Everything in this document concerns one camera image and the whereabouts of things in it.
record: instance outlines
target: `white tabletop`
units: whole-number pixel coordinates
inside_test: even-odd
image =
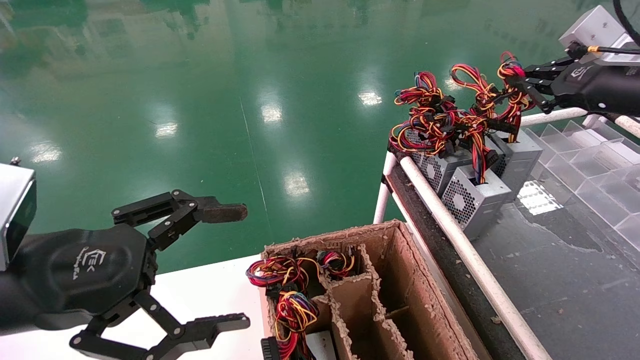
[[[188,352],[180,360],[262,359],[260,339],[264,337],[264,328],[260,293],[244,275],[249,265],[258,259],[258,255],[248,256],[156,277],[151,295],[180,323],[230,313],[245,313],[251,320],[248,329],[222,332],[210,350]],[[85,360],[86,356],[68,345],[69,339],[84,327],[0,337],[0,358]],[[142,310],[103,334],[103,338],[144,348],[158,344],[163,337],[160,326]]]

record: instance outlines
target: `green epoxy floor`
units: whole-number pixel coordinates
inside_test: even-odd
[[[393,94],[414,71],[468,106],[444,81],[451,65],[497,79],[504,50],[560,57],[556,39],[598,3],[1,3],[0,159],[37,171],[33,232],[108,227],[111,209],[180,188],[249,217],[198,225],[161,271],[247,256],[371,222],[387,132],[407,110]]]

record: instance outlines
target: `transparent plastic divider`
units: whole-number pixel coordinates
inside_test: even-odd
[[[640,146],[602,122],[525,132],[543,149],[539,162],[640,249]]]
[[[602,142],[607,141],[607,139],[600,134],[591,130],[584,129],[582,126],[576,124],[573,121],[569,121],[569,123],[562,131],[562,134],[564,134],[567,139],[583,148],[597,146]]]
[[[585,176],[565,159],[562,159],[560,155],[555,155],[547,163],[547,169],[574,192],[580,188],[580,185],[582,185],[585,180]]]
[[[566,152],[581,148],[551,124],[547,125],[540,138],[555,152]]]
[[[629,186],[615,174],[607,174],[597,180],[598,187],[612,200],[622,205],[631,214],[640,213],[640,192]]]
[[[612,201],[606,193],[590,180],[585,181],[575,194],[612,227],[618,225],[629,215],[627,210]]]
[[[613,129],[613,127],[605,124],[604,122],[600,122],[600,121],[596,121],[591,126],[589,131],[591,131],[592,133],[595,133],[595,134],[605,138],[607,141],[609,141],[609,140],[617,140],[617,139],[624,139],[625,138],[624,136],[622,136],[622,134],[620,134],[615,129]]]
[[[576,152],[563,153],[562,155],[564,159],[568,160],[586,177],[607,174],[611,170],[630,166],[631,164],[627,160],[610,147],[612,142],[620,142],[620,140],[604,142],[597,146],[587,147]]]
[[[551,160],[556,155],[555,150],[551,149],[549,145],[547,145],[547,143],[545,143],[541,138],[538,137],[538,135],[536,135],[530,129],[524,129],[524,132],[525,134],[529,135],[529,137],[533,140],[533,142],[535,142],[536,144],[538,144],[538,146],[542,148],[542,154],[540,154],[540,158],[538,158],[538,161],[543,165],[546,165],[549,162],[549,160]]]
[[[627,185],[631,186],[635,191],[640,192],[640,165],[634,165],[628,168],[615,170],[616,174]]]
[[[637,249],[640,249],[640,214],[630,215],[624,219],[616,230]]]
[[[640,146],[634,144],[631,140],[622,139],[621,142],[612,143],[609,147],[630,164],[640,165]]]

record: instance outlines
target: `power supply unit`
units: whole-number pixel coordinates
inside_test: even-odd
[[[418,134],[414,130],[407,130],[407,137],[411,141],[419,140]],[[446,154],[443,157],[439,155],[425,156],[422,152],[414,152],[411,157],[438,196],[442,196],[442,193],[444,193],[456,168],[470,165],[472,162],[471,153],[462,148],[458,148],[453,154]]]
[[[473,166],[458,167],[442,194],[442,203],[469,239],[480,236],[504,201],[511,198],[511,190],[493,171],[487,170],[484,180],[484,184],[475,185]]]
[[[489,134],[488,137],[492,143],[488,147],[494,148],[491,146],[494,145],[502,153],[499,160],[491,166],[491,170],[511,189],[511,198],[507,201],[513,201],[542,154],[542,148],[524,131],[518,133],[518,142],[515,143],[503,140],[507,138],[505,133]]]

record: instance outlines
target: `wire bundle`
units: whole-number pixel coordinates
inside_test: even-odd
[[[453,126],[457,117],[449,114],[456,107],[452,97],[443,95],[435,76],[430,72],[415,74],[415,86],[396,91],[397,105],[413,104],[409,109],[409,120],[391,129],[389,141],[404,152],[425,152],[432,156],[442,152],[446,142],[454,135]],[[420,140],[408,138],[408,131],[415,131]]]
[[[485,133],[490,126],[500,129],[502,126],[498,125],[504,123],[509,124],[510,130],[516,129],[517,134],[522,112],[534,107],[526,94],[508,82],[508,79],[525,76],[515,56],[506,51],[500,56],[500,62],[497,73],[504,83],[503,90],[487,82],[476,67],[466,64],[451,67],[449,74],[453,82],[476,93],[475,103],[468,110],[457,109],[455,100],[438,88],[432,73],[416,73],[414,87],[396,92],[397,105],[414,106],[409,109],[409,120],[391,129],[390,144],[400,151],[421,152],[425,156],[452,152],[455,146],[462,145],[472,153],[476,182],[483,184],[487,155],[493,152],[484,145]],[[506,109],[497,114],[496,106],[504,99],[508,99]],[[507,141],[516,142],[516,134],[510,133]]]
[[[284,327],[285,334],[276,326],[276,339],[281,359],[290,359],[296,350],[299,360],[315,359],[307,346],[305,330],[316,322],[318,314],[317,306],[300,292],[290,291],[280,297],[276,306],[276,320]]]
[[[513,124],[516,128],[520,129],[522,112],[533,109],[535,104],[533,101],[530,101],[525,94],[507,82],[507,78],[525,76],[522,65],[518,62],[518,59],[510,52],[505,51],[500,56],[500,62],[502,64],[498,68],[498,77],[500,77],[504,83],[504,93],[509,94],[509,102],[504,113],[498,116],[498,120]],[[518,135],[509,134],[508,142],[513,143],[516,141],[518,141]]]
[[[321,251],[318,253],[317,259],[321,268],[324,268],[332,276],[341,279],[349,274],[349,271],[353,269],[355,265],[355,257],[349,254],[350,261],[347,262],[347,257],[337,251]]]
[[[266,288],[268,295],[276,294],[275,335],[282,360],[315,360],[307,347],[305,331],[316,322],[319,310],[307,296],[309,276],[302,267],[304,261],[316,267],[318,278],[321,269],[335,279],[344,278],[355,265],[355,257],[349,248],[348,256],[336,251],[320,252],[317,261],[295,254],[292,257],[273,256],[254,262],[246,270],[252,285]]]

